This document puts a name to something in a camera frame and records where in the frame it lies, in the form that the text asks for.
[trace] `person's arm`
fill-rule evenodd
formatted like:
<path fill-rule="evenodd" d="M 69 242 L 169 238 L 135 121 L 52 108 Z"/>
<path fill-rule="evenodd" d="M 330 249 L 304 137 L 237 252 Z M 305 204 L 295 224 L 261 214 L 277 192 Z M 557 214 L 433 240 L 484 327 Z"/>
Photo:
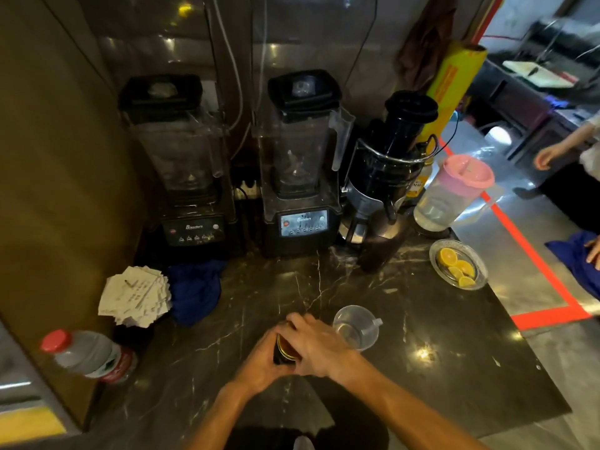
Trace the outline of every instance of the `person's arm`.
<path fill-rule="evenodd" d="M 376 370 L 331 326 L 290 314 L 277 332 L 302 356 L 296 374 L 329 377 L 364 402 L 409 450 L 484 450 L 481 442 Z"/>
<path fill-rule="evenodd" d="M 221 388 L 188 450 L 222 450 L 246 403 L 275 379 L 293 374 L 294 366 L 273 363 L 276 339 L 271 329 L 259 340 L 235 378 Z"/>
<path fill-rule="evenodd" d="M 553 159 L 564 155 L 567 151 L 592 137 L 596 131 L 596 128 L 598 125 L 600 125 L 600 120 L 596 120 L 597 118 L 598 116 L 588 120 L 586 123 L 583 123 L 561 142 L 540 150 L 533 160 L 533 165 L 535 168 L 538 170 L 549 170 L 550 163 Z"/>

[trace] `pink pitcher lid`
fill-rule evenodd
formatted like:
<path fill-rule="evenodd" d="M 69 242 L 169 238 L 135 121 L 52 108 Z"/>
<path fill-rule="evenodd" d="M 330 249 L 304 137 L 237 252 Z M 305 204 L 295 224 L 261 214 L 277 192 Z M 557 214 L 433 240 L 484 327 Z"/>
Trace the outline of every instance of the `pink pitcher lid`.
<path fill-rule="evenodd" d="M 491 167 L 469 155 L 453 155 L 444 161 L 444 170 L 465 186 L 487 189 L 496 181 Z"/>

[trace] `marble countertop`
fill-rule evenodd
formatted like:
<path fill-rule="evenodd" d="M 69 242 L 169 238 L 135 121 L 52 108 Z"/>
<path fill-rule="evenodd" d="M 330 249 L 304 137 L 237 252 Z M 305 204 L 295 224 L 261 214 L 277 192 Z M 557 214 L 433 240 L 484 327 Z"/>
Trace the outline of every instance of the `marble countertop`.
<path fill-rule="evenodd" d="M 268 260 L 250 251 L 231 260 L 217 308 L 190 328 L 170 317 L 157 322 L 132 379 L 104 389 L 89 432 L 27 448 L 183 448 L 267 328 L 292 311 L 330 323 L 349 304 L 383 320 L 364 356 L 474 436 L 568 412 L 491 289 L 466 292 L 439 278 L 429 262 L 431 243 L 410 236 L 374 275 L 343 247 Z M 344 389 L 296 376 L 248 404 L 228 448 L 291 448 L 299 433 L 317 436 L 326 448 L 402 448 Z"/>

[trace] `plastic measuring cup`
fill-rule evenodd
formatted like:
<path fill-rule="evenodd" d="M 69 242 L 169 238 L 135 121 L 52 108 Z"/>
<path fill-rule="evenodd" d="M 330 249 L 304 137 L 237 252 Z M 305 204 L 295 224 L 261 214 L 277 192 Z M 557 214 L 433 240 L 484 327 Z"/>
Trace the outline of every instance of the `plastic measuring cup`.
<path fill-rule="evenodd" d="M 375 344 L 382 324 L 383 321 L 375 318 L 366 308 L 349 305 L 337 312 L 333 328 L 351 348 L 362 352 Z"/>

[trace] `blender lid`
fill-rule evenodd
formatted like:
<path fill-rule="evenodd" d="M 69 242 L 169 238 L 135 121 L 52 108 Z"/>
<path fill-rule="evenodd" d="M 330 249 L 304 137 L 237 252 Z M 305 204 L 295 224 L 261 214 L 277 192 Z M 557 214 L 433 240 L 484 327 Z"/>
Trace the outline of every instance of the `blender lid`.
<path fill-rule="evenodd" d="M 119 109 L 133 124 L 170 122 L 197 110 L 202 98 L 200 77 L 160 74 L 132 77 L 119 93 Z"/>
<path fill-rule="evenodd" d="M 340 106 L 340 86 L 324 69 L 274 77 L 269 79 L 267 90 L 284 121 L 287 118 L 298 121 L 328 115 Z"/>
<path fill-rule="evenodd" d="M 438 119 L 438 104 L 418 92 L 401 90 L 395 92 L 387 101 L 385 108 L 388 116 L 412 123 L 427 124 Z"/>

